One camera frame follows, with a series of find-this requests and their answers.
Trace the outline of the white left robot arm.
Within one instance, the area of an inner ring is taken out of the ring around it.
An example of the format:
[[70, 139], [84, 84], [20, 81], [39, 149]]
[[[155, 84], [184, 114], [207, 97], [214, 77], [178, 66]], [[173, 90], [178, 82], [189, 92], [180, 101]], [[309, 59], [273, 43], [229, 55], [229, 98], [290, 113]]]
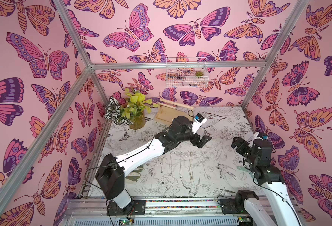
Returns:
[[95, 174], [95, 179], [107, 200], [113, 201], [118, 208], [127, 210], [133, 200], [125, 189], [125, 177], [144, 163], [175, 149], [180, 143], [189, 141], [193, 146], [202, 148], [212, 138], [200, 136], [197, 131], [207, 119], [197, 114], [193, 120], [185, 116], [173, 119], [171, 125], [157, 133], [151, 141], [117, 157], [106, 155]]

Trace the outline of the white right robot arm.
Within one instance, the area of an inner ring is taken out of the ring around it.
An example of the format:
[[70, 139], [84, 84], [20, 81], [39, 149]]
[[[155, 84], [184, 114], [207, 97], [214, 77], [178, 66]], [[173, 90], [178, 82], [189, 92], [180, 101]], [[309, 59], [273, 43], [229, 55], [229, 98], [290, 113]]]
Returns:
[[274, 214], [274, 221], [263, 208], [254, 191], [239, 190], [233, 200], [235, 209], [247, 213], [258, 226], [300, 226], [301, 221], [293, 207], [286, 182], [279, 168], [271, 165], [273, 145], [264, 133], [254, 134], [251, 141], [234, 137], [231, 147], [248, 163], [253, 182], [265, 193]]

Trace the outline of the wooden jewelry display stand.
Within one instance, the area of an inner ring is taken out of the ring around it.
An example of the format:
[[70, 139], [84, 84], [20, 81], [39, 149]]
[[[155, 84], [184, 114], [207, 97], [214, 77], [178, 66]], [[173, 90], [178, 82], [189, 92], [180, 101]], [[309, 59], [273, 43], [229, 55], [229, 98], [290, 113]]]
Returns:
[[192, 112], [194, 110], [193, 106], [180, 104], [161, 98], [158, 102], [158, 112], [155, 115], [154, 120], [167, 126], [170, 126], [174, 118], [178, 116], [184, 116], [190, 121], [192, 121], [193, 114], [189, 113], [189, 111], [184, 112], [178, 110], [177, 107], [186, 108], [187, 110], [190, 110]]

